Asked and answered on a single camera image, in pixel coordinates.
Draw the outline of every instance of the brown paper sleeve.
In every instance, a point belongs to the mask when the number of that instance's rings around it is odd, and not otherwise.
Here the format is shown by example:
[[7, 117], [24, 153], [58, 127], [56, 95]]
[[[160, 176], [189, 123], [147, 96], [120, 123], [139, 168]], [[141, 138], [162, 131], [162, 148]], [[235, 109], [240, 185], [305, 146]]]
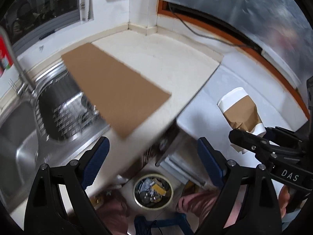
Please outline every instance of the brown paper sleeve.
[[232, 105], [224, 112], [224, 116], [233, 129], [246, 132], [251, 132], [257, 124], [262, 123], [257, 107], [250, 96], [245, 96]]

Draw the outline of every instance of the screw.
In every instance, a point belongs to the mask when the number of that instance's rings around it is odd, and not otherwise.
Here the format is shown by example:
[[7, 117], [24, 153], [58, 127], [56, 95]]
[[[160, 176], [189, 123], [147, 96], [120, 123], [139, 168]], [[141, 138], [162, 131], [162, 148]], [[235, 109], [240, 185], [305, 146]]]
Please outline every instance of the screw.
[[228, 160], [228, 161], [227, 161], [227, 164], [228, 164], [229, 166], [234, 167], [237, 163], [236, 163], [234, 160]]
[[42, 170], [46, 169], [47, 167], [48, 167], [48, 164], [42, 164], [42, 165], [40, 165], [40, 169], [42, 169]]
[[259, 164], [258, 167], [261, 170], [265, 170], [266, 169], [266, 166], [264, 164]]
[[74, 159], [74, 160], [71, 160], [69, 164], [70, 166], [75, 166], [76, 164], [78, 164], [78, 161]]

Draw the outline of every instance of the stainless steel sink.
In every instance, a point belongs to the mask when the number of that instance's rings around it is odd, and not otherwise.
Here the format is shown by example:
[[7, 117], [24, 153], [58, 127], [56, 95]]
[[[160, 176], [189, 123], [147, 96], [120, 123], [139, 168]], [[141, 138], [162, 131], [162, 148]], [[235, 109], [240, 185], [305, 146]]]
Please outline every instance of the stainless steel sink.
[[10, 212], [29, 194], [39, 166], [67, 164], [109, 125], [61, 62], [0, 116], [0, 198]]

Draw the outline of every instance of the red sign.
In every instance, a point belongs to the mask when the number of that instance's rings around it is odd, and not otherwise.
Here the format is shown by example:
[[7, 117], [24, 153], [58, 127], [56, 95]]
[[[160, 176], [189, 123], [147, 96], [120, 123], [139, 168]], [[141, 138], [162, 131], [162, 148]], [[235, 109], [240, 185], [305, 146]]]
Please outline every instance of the red sign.
[[0, 60], [2, 68], [0, 68], [0, 75], [3, 74], [4, 69], [9, 69], [13, 65], [13, 61], [10, 57], [7, 47], [2, 37], [0, 37]]

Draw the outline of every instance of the white countertop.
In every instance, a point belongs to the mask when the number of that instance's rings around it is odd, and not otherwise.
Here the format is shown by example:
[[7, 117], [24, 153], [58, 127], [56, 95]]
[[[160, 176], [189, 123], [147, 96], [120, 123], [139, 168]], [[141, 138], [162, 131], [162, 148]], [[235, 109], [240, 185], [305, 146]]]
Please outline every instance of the white countertop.
[[[116, 175], [141, 156], [167, 129], [219, 65], [200, 51], [159, 34], [145, 36], [124, 31], [97, 40], [93, 44], [170, 92], [172, 96], [125, 140], [119, 138], [113, 129], [104, 134], [110, 141], [110, 152], [93, 185], [87, 187], [88, 196], [102, 191]], [[62, 186], [60, 190], [65, 209], [69, 212], [72, 206], [65, 187]], [[24, 225], [26, 202], [11, 213], [21, 227]]]

